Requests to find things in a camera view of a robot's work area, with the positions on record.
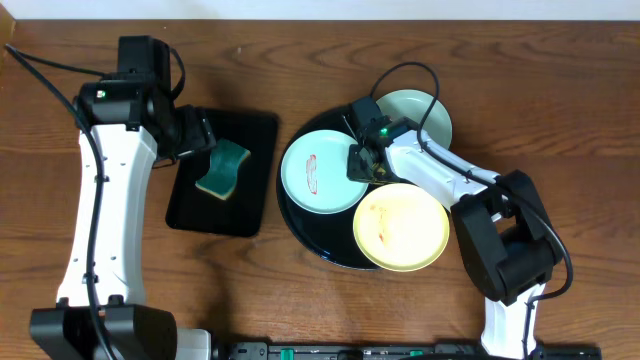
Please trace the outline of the green yellow sponge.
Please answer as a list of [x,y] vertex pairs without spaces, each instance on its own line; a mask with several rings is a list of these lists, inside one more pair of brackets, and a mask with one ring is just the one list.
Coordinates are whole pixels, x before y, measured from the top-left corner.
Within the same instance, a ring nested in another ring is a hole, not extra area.
[[220,200],[227,200],[235,191],[238,173],[251,152],[227,139],[221,139],[209,156],[209,169],[195,186]]

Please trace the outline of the light blue plate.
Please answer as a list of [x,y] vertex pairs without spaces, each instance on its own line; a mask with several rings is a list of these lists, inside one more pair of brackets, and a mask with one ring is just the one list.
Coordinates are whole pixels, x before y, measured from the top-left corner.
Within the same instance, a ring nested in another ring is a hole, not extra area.
[[349,148],[357,142],[335,130],[316,130],[296,139],[280,166],[281,183],[288,197],[314,214],[345,211],[366,193],[366,183],[347,177]]

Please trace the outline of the yellow plate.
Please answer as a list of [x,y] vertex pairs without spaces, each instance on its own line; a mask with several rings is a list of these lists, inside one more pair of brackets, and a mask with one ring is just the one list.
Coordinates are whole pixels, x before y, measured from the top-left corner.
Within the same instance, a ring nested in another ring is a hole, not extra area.
[[355,242],[375,265],[420,270],[444,252],[450,225],[444,207],[416,185],[391,184],[366,195],[353,219]]

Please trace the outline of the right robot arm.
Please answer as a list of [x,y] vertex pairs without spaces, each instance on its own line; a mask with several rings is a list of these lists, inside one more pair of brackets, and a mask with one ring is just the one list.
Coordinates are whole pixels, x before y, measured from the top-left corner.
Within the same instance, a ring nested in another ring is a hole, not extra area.
[[347,176],[380,190],[418,188],[447,210],[465,270],[485,298],[483,349],[506,359],[533,355],[538,303],[563,295],[573,279],[544,290],[554,267],[571,259],[528,175],[477,167],[424,130],[383,128],[350,146]]

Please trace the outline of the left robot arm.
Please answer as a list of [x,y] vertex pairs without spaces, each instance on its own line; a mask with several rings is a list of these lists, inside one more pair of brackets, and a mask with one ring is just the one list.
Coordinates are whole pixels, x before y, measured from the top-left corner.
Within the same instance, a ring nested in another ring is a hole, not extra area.
[[210,150],[204,112],[175,107],[180,89],[161,81],[86,83],[80,115],[82,172],[74,242],[56,304],[35,309],[30,335],[52,359],[211,359],[203,329],[177,326],[146,306],[141,265],[152,167]]

